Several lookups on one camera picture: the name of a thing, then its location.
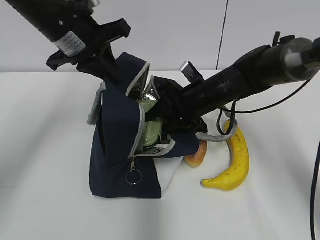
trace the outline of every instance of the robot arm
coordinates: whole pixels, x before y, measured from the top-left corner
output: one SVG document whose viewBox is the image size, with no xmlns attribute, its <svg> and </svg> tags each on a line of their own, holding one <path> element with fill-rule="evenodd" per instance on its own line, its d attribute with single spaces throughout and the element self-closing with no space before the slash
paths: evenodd
<svg viewBox="0 0 320 240">
<path fill-rule="evenodd" d="M 99 25 L 92 17 L 99 0 L 6 0 L 60 51 L 47 65 L 52 70 L 71 63 L 79 72 L 119 83 L 110 43 L 128 37 L 124 19 Z"/>
</svg>

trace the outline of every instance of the white table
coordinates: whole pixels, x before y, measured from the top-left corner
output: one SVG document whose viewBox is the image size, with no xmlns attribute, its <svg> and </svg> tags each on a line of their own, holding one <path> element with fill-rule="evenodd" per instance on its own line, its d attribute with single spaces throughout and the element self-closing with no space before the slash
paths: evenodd
<svg viewBox="0 0 320 240">
<path fill-rule="evenodd" d="M 177 71 L 152 74 L 186 84 Z M 100 83 L 77 72 L 0 73 L 1 240 L 311 239 L 320 75 L 278 107 L 237 116 L 251 163 L 241 187 L 201 187 L 201 179 L 217 176 L 230 161 L 226 143 L 210 143 L 203 164 L 192 169 L 183 162 L 159 200 L 91 195 L 94 127 L 86 120 Z M 242 100 L 238 110 L 277 102 L 300 84 Z M 204 117 L 211 133 L 217 115 Z M 319 197 L 315 209 L 319 221 Z"/>
</svg>

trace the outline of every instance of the black cable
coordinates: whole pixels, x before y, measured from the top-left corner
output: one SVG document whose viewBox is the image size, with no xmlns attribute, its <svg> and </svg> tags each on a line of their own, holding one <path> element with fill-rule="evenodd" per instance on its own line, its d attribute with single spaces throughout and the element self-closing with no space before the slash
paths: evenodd
<svg viewBox="0 0 320 240">
<path fill-rule="evenodd" d="M 311 228 L 311 239 L 316 240 L 315 232 L 315 200 L 316 200 L 316 190 L 317 190 L 317 180 L 319 174 L 320 166 L 320 145 L 318 148 L 318 153 L 316 155 L 314 173 L 312 178 L 312 187 L 311 187 L 311 199 L 310 199 L 310 228 Z"/>
<path fill-rule="evenodd" d="M 222 47 L 222 42 L 223 42 L 223 39 L 224 39 L 225 26 L 226 26 L 226 20 L 227 20 L 228 6 L 229 6 L 229 0 L 226 1 L 225 13 L 224 13 L 224 20 L 223 20 L 223 26 L 222 26 L 222 33 L 221 33 L 221 40 L 220 40 L 220 46 L 219 46 L 219 53 L 218 53 L 218 59 L 217 59 L 217 61 L 216 61 L 216 68 L 215 68 L 215 70 L 218 70 L 218 66 L 219 66 L 221 47 Z"/>
<path fill-rule="evenodd" d="M 262 107 L 262 108 L 259 108 L 259 109 L 256 109 L 256 110 L 251 110 L 251 111 L 235 111 L 236 114 L 253 114 L 253 113 L 257 113 L 257 112 L 261 112 L 263 110 L 267 110 L 267 109 L 270 109 L 270 108 L 273 108 L 275 106 L 278 106 L 279 104 L 282 104 L 283 102 L 287 101 L 288 99 L 292 98 L 294 95 L 296 95 L 298 92 L 300 92 L 308 83 L 310 83 L 311 79 L 310 80 L 307 80 L 304 84 L 302 84 L 296 91 L 294 91 L 293 93 L 291 93 L 289 96 L 287 96 L 286 98 L 272 104 L 272 105 L 269 105 L 269 106 L 265 106 L 265 107 Z M 229 112 L 229 113 L 232 113 L 231 110 L 229 109 L 225 109 L 225 108 L 220 108 L 220 110 L 223 110 L 225 112 Z"/>
<path fill-rule="evenodd" d="M 229 135 L 232 131 L 232 128 L 234 127 L 234 124 L 235 124 L 235 120 L 236 120 L 236 105 L 237 105 L 237 102 L 239 100 L 235 100 L 233 103 L 232 103 L 232 108 L 231 108 L 231 117 L 230 117 L 230 124 L 229 124 L 229 128 L 228 130 L 225 132 L 223 132 L 221 130 L 221 124 L 220 124 L 220 121 L 221 121 L 221 117 L 222 117 L 222 110 L 220 109 L 220 115 L 216 121 L 216 128 L 218 130 L 218 132 L 221 134 L 221 135 Z"/>
</svg>

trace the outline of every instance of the gray strap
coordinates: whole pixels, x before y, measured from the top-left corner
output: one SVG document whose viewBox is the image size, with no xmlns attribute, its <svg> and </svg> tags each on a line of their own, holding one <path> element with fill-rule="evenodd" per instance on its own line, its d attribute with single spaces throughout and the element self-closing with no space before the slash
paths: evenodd
<svg viewBox="0 0 320 240">
<path fill-rule="evenodd" d="M 223 112 L 228 118 L 231 118 L 230 112 L 227 112 L 227 111 L 223 111 Z M 221 143 L 221 142 L 225 142 L 225 141 L 229 140 L 230 138 L 232 138 L 236 134 L 237 128 L 238 128 L 238 122 L 237 122 L 237 120 L 234 120 L 234 124 L 233 124 L 232 130 L 229 135 L 211 136 L 211 135 L 208 135 L 203 132 L 198 132 L 195 135 L 199 140 L 213 142 L 213 143 Z"/>
<path fill-rule="evenodd" d="M 89 114 L 88 121 L 86 121 L 86 123 L 89 125 L 95 126 L 98 122 L 101 109 L 102 92 L 105 90 L 107 90 L 107 85 L 105 82 L 103 82 L 101 83 L 99 90 L 95 94 L 91 113 Z"/>
</svg>

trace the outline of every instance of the navy blue bag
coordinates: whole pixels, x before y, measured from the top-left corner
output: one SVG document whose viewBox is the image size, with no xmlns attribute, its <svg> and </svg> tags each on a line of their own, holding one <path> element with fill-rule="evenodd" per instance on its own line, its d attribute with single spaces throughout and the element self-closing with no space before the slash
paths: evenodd
<svg viewBox="0 0 320 240">
<path fill-rule="evenodd" d="M 103 198 L 159 199 L 183 157 L 198 151 L 199 140 L 195 134 L 172 134 L 162 151 L 135 155 L 145 112 L 131 96 L 145 87 L 149 64 L 127 53 L 117 59 L 117 64 L 122 84 L 101 84 L 89 120 L 96 124 L 89 176 L 91 192 Z"/>
</svg>

